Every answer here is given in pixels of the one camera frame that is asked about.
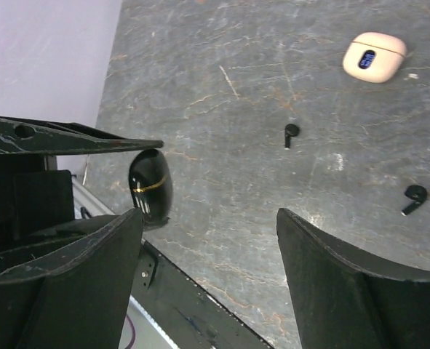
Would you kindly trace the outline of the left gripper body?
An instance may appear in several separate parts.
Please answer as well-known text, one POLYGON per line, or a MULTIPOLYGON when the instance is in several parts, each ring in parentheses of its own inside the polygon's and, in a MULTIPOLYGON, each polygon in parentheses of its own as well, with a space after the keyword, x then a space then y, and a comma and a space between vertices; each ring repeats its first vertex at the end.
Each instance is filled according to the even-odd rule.
POLYGON ((38 154, 0 155, 0 240, 18 240, 75 218, 72 177, 38 154))

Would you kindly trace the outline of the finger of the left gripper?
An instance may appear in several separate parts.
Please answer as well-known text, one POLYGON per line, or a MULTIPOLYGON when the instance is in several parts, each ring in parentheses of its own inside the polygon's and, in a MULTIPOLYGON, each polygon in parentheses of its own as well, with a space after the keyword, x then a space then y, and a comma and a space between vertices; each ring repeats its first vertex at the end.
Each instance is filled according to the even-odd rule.
POLYGON ((70 156, 162 147, 161 140, 120 137, 77 123, 0 116, 0 155, 70 156))

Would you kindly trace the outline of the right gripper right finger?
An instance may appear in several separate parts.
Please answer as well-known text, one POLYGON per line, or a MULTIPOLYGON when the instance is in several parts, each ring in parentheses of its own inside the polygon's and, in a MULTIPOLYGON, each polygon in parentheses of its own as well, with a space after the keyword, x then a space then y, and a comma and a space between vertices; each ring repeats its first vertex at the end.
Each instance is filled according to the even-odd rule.
POLYGON ((281 208, 276 231, 303 348, 430 348, 430 271, 376 256, 281 208))

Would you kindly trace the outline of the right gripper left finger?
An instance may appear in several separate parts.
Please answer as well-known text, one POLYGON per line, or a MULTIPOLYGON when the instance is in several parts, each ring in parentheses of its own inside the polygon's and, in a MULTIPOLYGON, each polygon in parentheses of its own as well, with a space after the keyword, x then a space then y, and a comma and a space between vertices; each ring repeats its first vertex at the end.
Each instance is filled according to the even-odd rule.
POLYGON ((0 246, 0 348, 117 348, 142 233, 131 209, 0 246))

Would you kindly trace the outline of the black earbud charging case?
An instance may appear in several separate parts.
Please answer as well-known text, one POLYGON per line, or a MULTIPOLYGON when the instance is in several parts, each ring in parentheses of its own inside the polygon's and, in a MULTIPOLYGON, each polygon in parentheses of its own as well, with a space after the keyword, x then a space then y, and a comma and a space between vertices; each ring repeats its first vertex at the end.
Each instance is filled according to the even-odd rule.
POLYGON ((128 181, 133 205, 143 214, 143 229, 165 226, 170 219, 173 185, 164 154, 157 149, 139 153, 130 164, 128 181))

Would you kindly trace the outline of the beige earbud charging case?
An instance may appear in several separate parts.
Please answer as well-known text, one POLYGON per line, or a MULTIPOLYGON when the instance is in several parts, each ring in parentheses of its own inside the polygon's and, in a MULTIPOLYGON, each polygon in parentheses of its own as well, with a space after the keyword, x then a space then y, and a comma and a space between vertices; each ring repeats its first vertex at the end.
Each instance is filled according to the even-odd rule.
POLYGON ((384 33, 366 32, 351 41, 342 66, 356 79, 381 84, 395 75, 406 54, 403 40, 384 33))

